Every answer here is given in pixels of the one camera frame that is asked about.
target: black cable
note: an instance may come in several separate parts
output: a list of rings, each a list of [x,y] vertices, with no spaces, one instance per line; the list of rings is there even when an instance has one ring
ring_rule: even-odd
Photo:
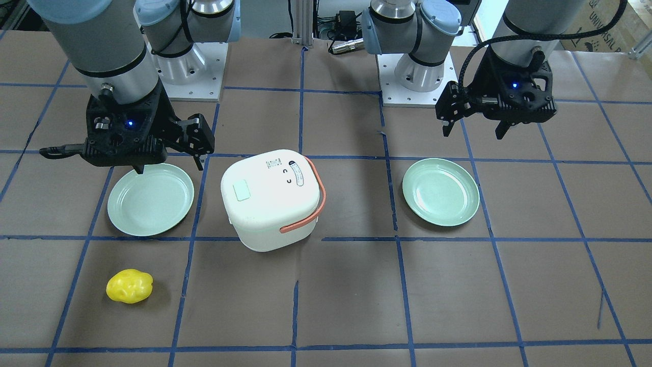
[[[179,28],[177,28],[177,31],[170,38],[168,43],[166,43],[165,46],[163,46],[160,50],[156,51],[156,50],[154,50],[152,48],[152,54],[153,55],[162,54],[163,51],[166,48],[170,47],[172,42],[174,42],[174,40],[177,39],[177,36],[181,32],[181,30],[188,27],[188,17],[190,16],[190,11],[192,10],[192,6],[195,5],[195,0],[189,0],[188,3],[186,3],[185,0],[184,0],[183,4],[184,4],[184,6],[182,7],[181,4],[179,3],[179,12],[181,13],[181,25],[179,26]],[[184,12],[185,5],[188,5],[188,10],[186,12]]]
[[[294,18],[292,18],[292,0],[288,0],[288,14],[289,14],[289,26],[292,28],[292,34],[294,34]]]
[[[600,29],[596,29],[594,31],[575,33],[575,34],[564,34],[564,35],[511,35],[511,36],[496,37],[494,39],[488,39],[482,41],[471,50],[469,55],[464,60],[464,63],[462,64],[462,68],[460,69],[459,85],[460,87],[464,87],[464,73],[466,72],[466,68],[469,66],[469,63],[471,63],[471,59],[473,58],[473,56],[488,44],[506,42],[508,40],[549,41],[549,40],[569,40],[569,39],[582,39],[586,37],[594,37],[597,35],[601,35],[609,31],[611,28],[613,28],[616,25],[616,23],[620,20],[620,18],[623,16],[626,7],[627,7],[627,0],[620,0],[620,5],[618,6],[618,10],[616,11],[611,22],[609,22],[609,24],[605,25],[604,27]],[[462,88],[462,93],[464,93],[464,95],[466,94],[464,88]]]
[[[362,12],[358,13],[358,15],[355,16],[355,18],[349,20],[349,22],[347,22],[347,24],[345,24],[343,27],[340,28],[339,33],[337,33],[337,34],[333,37],[333,41],[331,42],[331,45],[328,46],[328,52],[329,52],[329,54],[334,55],[334,53],[333,53],[333,45],[335,44],[335,39],[336,39],[339,35],[341,35],[342,32],[343,32],[343,30],[344,30],[346,27],[348,27],[349,25],[351,25],[351,23],[356,22],[356,24],[357,24],[356,19],[357,19],[360,15],[362,15],[362,14],[363,14]]]

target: metal frame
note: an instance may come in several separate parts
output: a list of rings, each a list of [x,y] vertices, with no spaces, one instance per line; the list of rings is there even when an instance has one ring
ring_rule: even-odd
[[[437,89],[430,92],[416,92],[405,88],[396,79],[394,69],[403,54],[378,55],[378,76],[383,91],[383,106],[388,107],[426,107],[435,108],[435,104],[450,80],[457,81],[451,54],[444,61],[444,77]]]
[[[295,0],[292,43],[312,48],[312,0]]]
[[[629,55],[629,58],[632,60],[638,60],[643,57],[643,55],[650,49],[651,45],[652,30],[647,32],[647,36],[645,36],[639,43],[637,43],[636,46],[632,47],[632,49],[627,52],[627,55]]]

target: blue tape line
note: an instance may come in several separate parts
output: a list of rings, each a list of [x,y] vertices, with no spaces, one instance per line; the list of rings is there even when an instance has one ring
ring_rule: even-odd
[[[645,101],[601,101],[598,100],[597,98],[592,100],[592,101],[587,101],[583,99],[555,99],[555,102],[563,102],[563,103],[606,103],[606,104],[652,104],[652,102],[645,102]]]
[[[385,146],[385,166],[387,167],[387,183],[389,184],[389,204],[392,207],[392,223],[394,231],[398,231],[398,220],[396,219],[396,203],[394,201],[394,183],[392,182],[392,168],[389,161],[389,149],[387,147],[387,135],[383,135],[383,145]]]
[[[498,251],[498,245],[496,244],[496,239],[494,238],[494,232],[492,230],[491,221],[489,219],[489,212],[487,210],[486,202],[484,201],[482,185],[480,184],[478,170],[477,167],[475,166],[473,150],[471,149],[471,142],[469,141],[469,135],[466,131],[466,126],[464,125],[464,119],[460,120],[460,125],[462,126],[462,132],[464,134],[464,142],[466,143],[466,149],[469,152],[469,158],[471,159],[471,167],[473,168],[473,175],[475,177],[475,181],[478,183],[480,202],[482,204],[482,212],[484,214],[484,220],[486,222],[487,230],[489,231],[489,237],[491,238],[492,248],[494,249],[494,256],[496,257],[496,263],[498,265],[498,270],[500,271],[500,278],[503,282],[503,288],[505,288],[505,295],[507,296],[507,304],[509,305],[509,311],[512,315],[512,321],[514,323],[514,331],[516,332],[516,340],[518,341],[518,345],[519,345],[518,349],[521,352],[521,359],[523,360],[523,366],[528,367],[526,350],[525,347],[523,346],[523,337],[521,335],[521,328],[520,325],[518,324],[518,318],[516,316],[516,308],[514,307],[512,294],[511,291],[509,290],[509,284],[507,283],[507,277],[505,275],[505,269],[503,268],[503,261],[501,260],[500,257],[500,251]]]
[[[68,69],[68,65],[70,64],[70,61],[66,61],[66,63],[63,65],[63,70],[61,70],[61,74],[59,74],[59,78],[57,79],[57,84],[56,86],[52,89],[52,93],[50,93],[50,97],[48,97],[48,101],[45,103],[45,106],[43,107],[43,110],[41,110],[40,115],[38,116],[38,120],[36,125],[34,126],[34,129],[29,133],[29,136],[27,137],[27,142],[25,143],[25,148],[23,148],[20,157],[16,161],[16,164],[14,165],[14,168],[11,170],[11,173],[9,174],[9,177],[7,178],[7,181],[5,182],[5,186],[2,189],[2,192],[0,192],[0,202],[5,198],[5,194],[7,193],[7,190],[9,190],[9,185],[11,184],[11,181],[14,179],[14,176],[16,175],[16,172],[18,171],[18,166],[20,166],[20,162],[23,160],[23,156],[25,155],[25,151],[27,150],[27,147],[29,146],[29,143],[32,141],[32,136],[34,136],[34,132],[37,130],[38,126],[40,125],[41,121],[45,117],[45,113],[48,111],[48,107],[50,107],[50,103],[52,103],[52,99],[54,99],[55,93],[57,93],[57,86],[61,83],[61,79],[63,79],[63,75],[66,73],[66,69]]]
[[[629,344],[652,344],[652,339],[628,339]]]
[[[297,283],[294,284],[294,292],[292,293],[292,346],[296,347],[297,346],[297,327],[298,327],[298,321],[297,318],[299,316],[299,281],[297,280]]]
[[[86,236],[48,236],[44,234],[0,234],[2,240],[53,240],[53,241],[78,241],[85,240]]]
[[[38,154],[38,150],[20,150],[20,149],[2,149],[0,153],[9,153],[9,154]]]
[[[310,159],[367,159],[384,161],[385,157],[378,157],[376,155],[306,155]]]
[[[344,94],[344,95],[379,95],[379,91],[329,91],[324,89],[305,89],[306,93]]]
[[[543,138],[543,142],[546,145],[546,149],[548,150],[548,154],[550,155],[551,160],[555,160],[554,154],[552,153],[552,149],[550,149],[550,145],[548,143],[548,139],[546,138],[546,134],[543,131],[543,128],[541,125],[537,125],[539,128],[539,132],[541,133],[541,137]],[[570,207],[570,212],[572,213],[573,219],[575,220],[575,224],[577,225],[577,229],[580,232],[580,236],[582,239],[585,239],[586,236],[584,235],[584,230],[582,229],[582,224],[580,223],[580,218],[577,215],[577,211],[575,210],[575,206],[572,203],[571,196],[569,195],[568,189],[566,188],[566,184],[564,183],[564,179],[561,176],[561,171],[559,170],[559,165],[556,162],[553,162],[553,167],[555,168],[555,172],[557,173],[557,178],[559,179],[559,183],[561,184],[561,188],[564,192],[564,196],[566,196],[566,201],[569,204]],[[597,263],[595,262],[595,259],[593,258],[593,253],[591,252],[591,248],[589,247],[589,242],[584,240],[584,247],[586,248],[586,252],[589,255],[589,259],[591,260],[591,265],[593,266],[593,271],[595,272],[596,277],[598,278],[598,282],[600,283],[600,288],[602,289],[602,293],[604,295],[604,299],[607,301],[607,305],[609,305],[609,310],[611,311],[612,317],[614,318],[614,323],[616,325],[616,328],[618,329],[618,333],[620,334],[621,339],[623,340],[623,344],[625,345],[625,351],[627,352],[627,356],[629,357],[630,362],[632,363],[632,367],[636,367],[636,362],[634,362],[634,357],[632,356],[632,351],[629,348],[629,345],[627,344],[627,341],[625,339],[625,333],[623,332],[623,328],[620,325],[620,321],[618,320],[618,316],[615,313],[614,305],[611,302],[611,298],[609,297],[609,293],[607,292],[604,282],[602,281],[602,276],[600,275],[600,270],[598,270]]]
[[[209,237],[209,236],[195,236],[195,241],[204,242],[238,242],[239,237]]]
[[[652,102],[600,101],[606,104],[652,104]]]
[[[299,92],[296,88],[260,88],[260,87],[224,87],[224,89],[233,89],[238,91],[291,91]]]
[[[650,345],[652,339],[628,339],[628,344]],[[587,340],[531,340],[523,341],[526,347],[547,347],[561,345],[623,345],[621,339],[587,339]],[[415,343],[415,349],[472,349],[472,348],[509,348],[518,347],[518,342],[467,342],[467,343]],[[225,345],[225,346],[195,346],[177,347],[177,353],[201,352],[270,352],[270,351],[337,351],[337,350],[387,350],[408,349],[406,343],[394,344],[351,344],[351,345],[306,345],[294,347],[292,345]],[[170,347],[141,347],[141,348],[113,348],[113,347],[58,347],[55,354],[71,353],[169,353]],[[50,348],[0,348],[0,354],[43,354]]]
[[[183,316],[183,309],[186,304],[186,292],[188,291],[188,280],[190,279],[190,267],[192,266],[192,255],[194,253],[195,241],[197,237],[197,224],[200,220],[201,202],[203,200],[204,189],[206,188],[206,177],[210,168],[211,158],[206,158],[204,162],[204,171],[201,175],[200,190],[197,194],[197,209],[195,210],[195,218],[192,221],[192,232],[190,235],[190,243],[188,244],[188,263],[183,276],[183,285],[181,287],[181,296],[179,297],[179,309],[177,310],[177,320],[174,325],[174,334],[172,336],[172,345],[170,350],[170,358],[168,359],[168,366],[174,365],[174,357],[177,350],[177,343],[179,341],[179,331],[181,330],[181,318]]]
[[[220,104],[216,103],[215,104],[215,113],[213,114],[213,128],[211,131],[213,132],[213,135],[215,135],[215,132],[217,132],[217,119],[220,114]]]
[[[169,353],[169,347],[143,347],[143,348],[57,348],[55,354],[73,353]]]
[[[104,202],[104,197],[106,196],[106,191],[109,188],[109,182],[111,182],[111,176],[113,175],[113,167],[109,168],[108,173],[106,174],[106,179],[104,180],[104,187],[102,188],[102,193],[100,198],[97,200],[97,205],[95,206],[95,213],[93,214],[93,219],[91,220],[91,225],[88,228],[88,233],[86,235],[86,241],[83,244],[81,249],[80,258],[77,262],[77,267],[75,268],[75,273],[72,277],[72,283],[70,284],[70,290],[68,291],[68,296],[66,297],[66,302],[63,305],[63,310],[61,311],[61,317],[59,318],[59,324],[57,325],[57,330],[54,333],[54,338],[52,339],[52,346],[50,347],[50,352],[48,353],[48,358],[45,362],[45,367],[50,367],[52,364],[52,358],[54,358],[54,353],[59,344],[59,338],[61,337],[61,332],[63,331],[63,325],[66,322],[66,317],[68,316],[68,310],[70,309],[70,304],[72,303],[72,296],[75,293],[75,288],[77,287],[77,281],[79,280],[80,274],[82,272],[82,265],[84,258],[86,257],[86,252],[88,251],[88,246],[91,243],[91,235],[95,229],[95,224],[97,223],[97,218],[100,215],[100,209],[102,203]]]
[[[508,348],[518,346],[517,342],[419,343],[414,345],[415,349]]]
[[[490,237],[398,237],[402,242],[491,242]],[[85,236],[60,236],[45,234],[0,234],[0,240],[85,240]],[[129,237],[129,236],[91,236],[91,241],[161,241],[187,242],[191,237]],[[393,242],[395,237],[324,237],[324,242]],[[626,242],[650,243],[652,238],[570,238],[570,237],[494,237],[496,242]],[[196,236],[195,242],[238,242],[238,237]]]
[[[324,242],[393,242],[395,239],[395,237],[324,237],[321,240]]]
[[[414,337],[412,335],[412,318],[409,312],[409,299],[408,299],[408,283],[406,281],[406,269],[403,262],[403,248],[401,240],[396,237],[396,254],[398,255],[398,271],[401,275],[401,290],[403,292],[403,309],[406,314],[406,328],[407,328],[407,348],[409,349],[409,358],[412,367],[417,367],[417,357],[414,352]]]
[[[224,347],[177,347],[176,353],[192,353],[192,352],[289,352],[295,348],[292,345],[230,345]]]
[[[349,344],[349,345],[308,345],[306,347],[298,347],[298,351],[364,351],[364,350],[382,350],[382,349],[407,349],[408,345],[405,343],[393,344]]]
[[[50,348],[0,348],[0,354],[45,354]]]
[[[301,48],[301,89],[299,92],[299,154],[303,154],[303,102],[305,95],[304,82],[306,78],[306,51],[308,51],[308,48],[303,46]]]
[[[593,339],[593,340],[540,340],[524,342],[526,347],[549,347],[554,345],[613,345],[622,344],[620,339]]]
[[[0,150],[0,153],[17,153],[20,151],[14,151],[14,150]],[[25,152],[26,154],[38,154],[37,150],[28,150]],[[168,155],[173,155],[173,156],[179,156],[179,157],[185,157],[187,156],[186,153],[177,153],[177,152],[170,152]],[[249,158],[253,157],[256,154],[241,154],[241,153],[213,153],[210,154],[209,156],[211,157],[237,157],[237,158]],[[307,155],[308,158],[311,159],[369,159],[369,160],[378,160],[381,161],[383,159],[386,159],[386,157],[381,157],[377,155]],[[432,157],[396,157],[396,156],[389,156],[390,161],[420,161],[421,159],[428,159]],[[441,159],[447,159],[449,161],[454,161],[454,162],[470,162],[470,158],[462,158],[462,157],[437,157]],[[474,158],[474,161],[476,162],[493,162],[493,163],[545,163],[545,164],[550,164],[553,161],[549,159],[509,159],[509,158]],[[570,160],[562,160],[558,161],[555,160],[557,163],[565,163],[569,165],[652,165],[652,161],[647,162],[647,161],[570,161]]]
[[[602,111],[602,115],[604,115],[604,119],[607,121],[607,124],[609,125],[609,128],[611,129],[612,133],[614,134],[614,138],[616,142],[618,142],[618,146],[620,149],[623,151],[623,154],[625,155],[625,158],[627,161],[630,163],[630,167],[632,171],[634,172],[634,175],[636,176],[636,179],[638,180],[638,183],[641,185],[641,188],[643,189],[643,192],[645,193],[645,196],[647,197],[647,201],[652,204],[652,197],[650,196],[650,193],[647,191],[647,188],[645,188],[645,184],[643,183],[643,180],[641,180],[641,176],[638,175],[638,171],[636,171],[636,167],[631,164],[632,160],[629,157],[629,154],[627,154],[627,150],[625,150],[625,146],[623,143],[620,141],[620,138],[618,137],[618,134],[616,133],[614,129],[614,125],[612,124],[611,120],[609,119],[609,116],[607,116],[607,112],[604,109],[604,106],[600,102],[600,99],[598,98],[597,93],[595,93],[595,89],[593,89],[593,86],[591,85],[591,82],[589,81],[589,78],[586,76],[586,73],[584,72],[584,69],[580,65],[580,62],[577,60],[577,57],[571,53],[571,56],[573,60],[575,60],[575,64],[577,64],[577,67],[580,69],[580,73],[582,73],[582,77],[584,77],[584,80],[586,81],[586,84],[589,86],[589,89],[591,90],[591,93],[593,94],[593,97],[595,100],[598,102],[598,106],[600,107],[600,111]]]

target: robotic arm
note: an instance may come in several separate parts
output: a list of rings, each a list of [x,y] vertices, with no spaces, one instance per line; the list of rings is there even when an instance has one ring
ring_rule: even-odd
[[[611,29],[625,11],[621,0],[613,20],[596,31],[562,35],[584,5],[569,0],[510,0],[494,38],[480,43],[464,61],[459,84],[446,85],[437,101],[437,118],[443,134],[451,133],[456,121],[480,112],[500,121],[496,138],[511,126],[543,123],[557,112],[552,96],[552,69],[547,57],[559,39],[600,35]],[[472,83],[464,87],[464,74],[473,55],[488,45]]]
[[[437,89],[443,62],[460,26],[468,25],[479,0],[371,0],[363,12],[364,47],[370,54],[404,54],[394,75],[411,91]],[[581,0],[510,0],[494,35],[476,46],[460,70],[459,84],[445,85],[436,103],[437,118],[448,136],[454,123],[480,112],[500,121],[496,137],[519,123],[542,123],[557,112],[552,96],[548,55],[559,39],[600,35],[620,19],[627,0],[613,20],[596,31],[562,35],[582,9]],[[489,45],[472,83],[464,74],[473,55]],[[334,48],[334,54],[360,48],[359,40]]]
[[[201,114],[187,120],[175,115],[159,78],[163,62],[155,66],[148,54],[132,16],[133,2],[29,0],[29,4],[92,93],[86,110],[86,141],[43,148],[41,155],[62,159],[79,154],[98,167],[130,165],[142,173],[144,165],[164,162],[166,147],[170,147],[190,154],[198,169],[203,169],[201,157],[215,150],[211,127]],[[143,26],[152,49],[187,74],[194,74],[184,63],[194,40],[221,40],[207,34],[224,41],[239,37],[239,0],[191,4],[186,0],[139,0],[136,12],[148,21]],[[166,32],[171,28],[173,36]],[[169,43],[161,45],[162,39]]]

